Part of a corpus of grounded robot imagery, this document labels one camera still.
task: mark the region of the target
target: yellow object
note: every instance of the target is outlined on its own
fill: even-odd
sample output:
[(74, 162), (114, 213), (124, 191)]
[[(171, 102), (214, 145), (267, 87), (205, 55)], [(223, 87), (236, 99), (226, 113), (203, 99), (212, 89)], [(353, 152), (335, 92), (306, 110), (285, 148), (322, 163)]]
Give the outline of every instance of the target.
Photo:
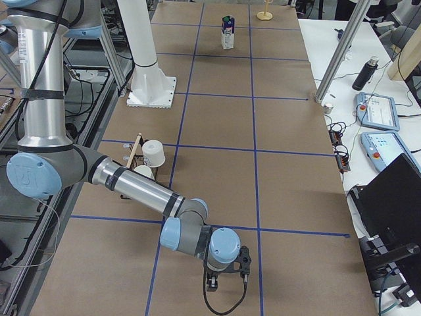
[(274, 17), (272, 13), (268, 12), (269, 3), (274, 2), (274, 0), (264, 0), (266, 3), (264, 6), (264, 11), (257, 13), (257, 18), (262, 21), (269, 21), (272, 20)]

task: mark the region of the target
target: white support column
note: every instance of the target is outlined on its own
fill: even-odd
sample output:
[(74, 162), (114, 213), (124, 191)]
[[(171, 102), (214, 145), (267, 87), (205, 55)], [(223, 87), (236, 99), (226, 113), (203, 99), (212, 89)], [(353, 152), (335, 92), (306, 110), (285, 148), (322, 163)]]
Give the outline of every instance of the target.
[(176, 78), (159, 68), (145, 0), (118, 0), (136, 68), (127, 105), (170, 108)]

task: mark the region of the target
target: light blue device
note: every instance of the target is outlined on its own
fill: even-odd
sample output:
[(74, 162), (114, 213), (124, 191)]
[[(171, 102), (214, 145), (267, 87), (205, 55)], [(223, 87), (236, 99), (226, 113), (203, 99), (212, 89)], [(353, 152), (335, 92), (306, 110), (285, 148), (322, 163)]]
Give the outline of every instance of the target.
[(367, 152), (367, 156), (380, 172), (402, 153), (406, 153), (409, 159), (421, 171), (421, 167), (414, 155), (395, 131), (362, 133), (361, 143)]
[(362, 126), (378, 130), (400, 129), (395, 100), (392, 97), (361, 92), (356, 101), (357, 117)]

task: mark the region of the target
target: white desk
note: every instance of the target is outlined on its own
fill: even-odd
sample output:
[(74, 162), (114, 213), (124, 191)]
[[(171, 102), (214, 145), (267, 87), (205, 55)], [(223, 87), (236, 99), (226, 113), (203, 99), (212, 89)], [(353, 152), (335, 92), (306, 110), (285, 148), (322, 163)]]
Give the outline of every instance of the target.
[[(321, 80), (338, 43), (337, 32), (334, 29), (345, 29), (346, 22), (299, 20), (299, 23), (304, 37), (309, 61), (311, 62), (313, 76), (315, 79)], [(390, 61), (389, 55), (384, 50), (383, 45), (380, 43), (369, 23), (363, 23), (355, 36), (352, 48), (347, 54), (347, 58), (342, 62), (335, 77), (360, 72), (364, 63), (366, 63), (371, 56), (379, 57), (379, 68), (383, 67)], [(387, 76), (386, 72), (390, 66), (391, 63), (385, 69), (376, 71), (371, 83), (367, 83), (363, 91), (372, 93), (380, 78), (382, 78), (374, 92), (380, 95), (391, 96), (395, 99), (396, 103), (409, 105), (410, 101), (407, 97), (408, 88), (405, 83), (391, 81)], [(355, 121), (355, 117), (353, 115), (356, 107), (355, 96), (359, 92), (353, 90), (351, 86), (356, 77), (357, 75), (353, 75), (346, 76), (342, 79), (336, 79), (330, 86), (330, 93), (333, 94), (335, 98), (330, 96), (327, 96), (326, 98), (329, 98), (329, 102), (334, 104), (334, 109), (332, 113), (329, 114), (333, 122), (343, 121), (347, 124), (351, 124)], [(414, 105), (412, 107), (397, 106), (399, 115), (413, 115), (421, 113), (421, 108), (417, 105), (410, 93), (409, 97)], [(400, 119), (399, 123), (401, 125), (399, 135), (408, 148), (410, 150), (420, 149), (421, 117)], [(371, 128), (360, 128), (360, 124), (357, 122), (351, 127), (348, 127), (342, 137), (342, 141), (348, 147), (349, 151), (351, 151), (353, 140), (355, 139), (355, 146), (352, 151), (350, 162), (351, 171), (345, 173), (343, 181), (345, 191), (348, 191), (355, 184), (368, 184), (378, 174), (378, 171), (374, 168), (360, 144), (360, 136), (358, 135), (355, 138), (357, 133), (360, 134), (371, 130), (375, 131)], [(421, 163), (421, 152), (415, 153), (414, 156), (417, 161)], [(351, 214), (353, 215), (355, 230), (358, 236), (362, 237), (366, 234), (366, 232), (362, 226), (358, 211), (352, 201), (348, 201), (348, 204)], [(394, 300), (395, 298), (391, 294), (391, 290), (388, 290), (382, 298), (382, 306), (385, 308)], [(408, 308), (396, 307), (385, 315), (420, 316), (421, 304), (420, 302), (416, 302), (413, 306)]]

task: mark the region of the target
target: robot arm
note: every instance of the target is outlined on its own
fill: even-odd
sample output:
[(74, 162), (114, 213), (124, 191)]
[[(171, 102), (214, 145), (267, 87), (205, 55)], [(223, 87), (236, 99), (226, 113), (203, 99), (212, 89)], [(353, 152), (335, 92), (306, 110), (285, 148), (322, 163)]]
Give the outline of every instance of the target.
[[(208, 209), (199, 199), (161, 186), (66, 136), (62, 73), (62, 37), (101, 35), (99, 0), (3, 0), (18, 30), (25, 135), (19, 153), (7, 164), (11, 184), (25, 196), (45, 198), (77, 182), (100, 184), (167, 217), (161, 244), (204, 260), (208, 280), (218, 273), (249, 274), (248, 249), (229, 228), (205, 224)], [(233, 262), (242, 259), (243, 269)], [(216, 290), (214, 282), (209, 288)]]

